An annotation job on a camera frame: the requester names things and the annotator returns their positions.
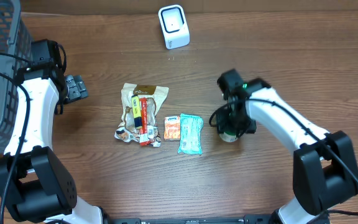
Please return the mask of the green lid jar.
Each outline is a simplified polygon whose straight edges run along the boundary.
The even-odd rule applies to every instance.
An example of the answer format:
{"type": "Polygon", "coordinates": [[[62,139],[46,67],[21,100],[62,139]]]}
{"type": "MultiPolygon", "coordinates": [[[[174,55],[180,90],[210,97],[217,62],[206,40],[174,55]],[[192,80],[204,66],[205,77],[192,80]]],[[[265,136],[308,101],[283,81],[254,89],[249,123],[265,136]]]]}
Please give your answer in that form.
{"type": "Polygon", "coordinates": [[[225,142],[235,142],[238,140],[237,134],[230,131],[219,133],[219,137],[225,142]]]}

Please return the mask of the teal tissue packet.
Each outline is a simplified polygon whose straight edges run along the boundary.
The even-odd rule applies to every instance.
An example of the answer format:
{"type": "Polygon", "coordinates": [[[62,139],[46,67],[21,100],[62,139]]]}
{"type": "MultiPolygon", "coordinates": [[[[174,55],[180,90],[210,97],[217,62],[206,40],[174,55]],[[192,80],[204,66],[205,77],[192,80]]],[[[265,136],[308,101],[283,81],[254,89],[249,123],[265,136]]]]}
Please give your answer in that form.
{"type": "Polygon", "coordinates": [[[180,115],[180,146],[178,153],[202,155],[201,132],[204,121],[201,117],[181,114],[180,115]]]}

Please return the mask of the yellow marker pen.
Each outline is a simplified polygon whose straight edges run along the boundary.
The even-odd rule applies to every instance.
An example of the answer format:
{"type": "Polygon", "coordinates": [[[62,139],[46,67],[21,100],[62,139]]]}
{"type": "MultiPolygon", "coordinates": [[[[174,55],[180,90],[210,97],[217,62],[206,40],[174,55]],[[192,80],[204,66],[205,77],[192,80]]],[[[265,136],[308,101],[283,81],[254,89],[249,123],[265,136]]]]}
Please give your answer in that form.
{"type": "Polygon", "coordinates": [[[135,128],[142,129],[142,113],[139,97],[137,95],[133,95],[131,97],[131,103],[135,128]]]}

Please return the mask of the orange snack packet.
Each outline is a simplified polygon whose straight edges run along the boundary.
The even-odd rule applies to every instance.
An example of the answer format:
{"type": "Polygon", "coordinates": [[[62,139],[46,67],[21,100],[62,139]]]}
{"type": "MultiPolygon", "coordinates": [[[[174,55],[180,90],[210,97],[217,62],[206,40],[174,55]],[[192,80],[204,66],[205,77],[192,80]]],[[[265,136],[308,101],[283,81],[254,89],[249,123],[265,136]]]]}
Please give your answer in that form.
{"type": "Polygon", "coordinates": [[[164,140],[180,140],[180,117],[167,116],[164,119],[164,140]]]}

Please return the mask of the beige snack bag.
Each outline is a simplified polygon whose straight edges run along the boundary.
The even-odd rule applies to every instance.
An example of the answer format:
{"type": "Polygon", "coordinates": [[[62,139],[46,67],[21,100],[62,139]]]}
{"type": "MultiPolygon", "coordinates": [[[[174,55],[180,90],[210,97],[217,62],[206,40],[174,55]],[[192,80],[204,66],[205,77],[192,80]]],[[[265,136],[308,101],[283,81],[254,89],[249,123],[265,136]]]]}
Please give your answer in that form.
{"type": "Polygon", "coordinates": [[[147,127],[150,144],[160,147],[161,137],[158,131],[156,116],[168,96],[169,88],[155,85],[136,85],[125,83],[121,90],[122,116],[121,123],[114,132],[114,137],[124,142],[137,142],[140,145],[140,130],[136,129],[132,113],[131,97],[137,95],[147,100],[147,127]]]}

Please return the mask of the red candy stick packet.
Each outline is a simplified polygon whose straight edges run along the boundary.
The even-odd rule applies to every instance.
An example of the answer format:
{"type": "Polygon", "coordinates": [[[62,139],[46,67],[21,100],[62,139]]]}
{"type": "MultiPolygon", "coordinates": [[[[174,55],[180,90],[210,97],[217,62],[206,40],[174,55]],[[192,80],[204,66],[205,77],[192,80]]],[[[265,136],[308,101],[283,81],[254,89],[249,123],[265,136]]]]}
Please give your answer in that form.
{"type": "Polygon", "coordinates": [[[139,99],[141,104],[141,117],[142,117],[142,128],[140,130],[140,145],[146,146],[150,144],[148,127],[147,127],[147,100],[146,98],[139,99]]]}

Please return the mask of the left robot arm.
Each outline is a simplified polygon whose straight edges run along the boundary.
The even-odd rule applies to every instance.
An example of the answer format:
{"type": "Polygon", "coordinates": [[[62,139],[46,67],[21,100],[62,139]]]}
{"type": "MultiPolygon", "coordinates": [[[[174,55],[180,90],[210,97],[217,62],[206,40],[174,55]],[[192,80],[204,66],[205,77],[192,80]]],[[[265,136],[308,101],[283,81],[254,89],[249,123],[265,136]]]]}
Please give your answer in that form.
{"type": "Polygon", "coordinates": [[[103,209],[78,196],[75,181],[53,152],[53,117],[88,97],[81,76],[65,75],[62,45],[31,43],[32,60],[12,79],[19,102],[14,129],[0,158],[0,222],[7,210],[17,222],[108,223],[103,209]]]}

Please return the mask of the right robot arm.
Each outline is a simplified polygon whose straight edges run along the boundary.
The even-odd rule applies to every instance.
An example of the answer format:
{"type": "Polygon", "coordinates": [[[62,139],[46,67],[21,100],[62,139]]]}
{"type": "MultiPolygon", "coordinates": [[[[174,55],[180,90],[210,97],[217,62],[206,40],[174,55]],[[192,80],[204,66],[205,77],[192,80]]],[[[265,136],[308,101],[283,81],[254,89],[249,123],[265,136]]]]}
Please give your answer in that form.
{"type": "Polygon", "coordinates": [[[308,121],[261,78],[246,82],[232,69],[217,84],[227,103],[209,124],[223,141],[253,134],[262,124],[293,159],[294,199],[270,215],[245,215],[244,223],[329,223],[334,206],[358,195],[358,166],[347,134],[308,121]]]}

